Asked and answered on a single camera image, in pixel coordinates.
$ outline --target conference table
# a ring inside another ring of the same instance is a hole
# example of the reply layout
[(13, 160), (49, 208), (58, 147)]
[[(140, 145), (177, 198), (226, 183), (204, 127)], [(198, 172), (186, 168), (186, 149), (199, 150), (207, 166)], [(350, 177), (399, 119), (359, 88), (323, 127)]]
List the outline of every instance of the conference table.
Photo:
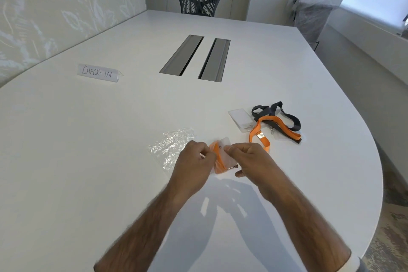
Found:
[[(159, 73), (188, 35), (181, 76)], [(229, 39), (221, 82), (198, 79)], [(118, 69), (118, 82), (77, 75)], [(228, 111), (283, 102), (297, 144), (263, 133), (270, 155), (363, 256), (380, 215), (382, 172), (360, 114), (293, 27), (148, 10), (0, 88), (2, 271), (91, 271), (169, 175), (149, 145), (192, 128), (196, 141), (248, 142)], [(274, 207), (236, 170), (211, 175), (181, 209), (150, 271), (305, 271)]]

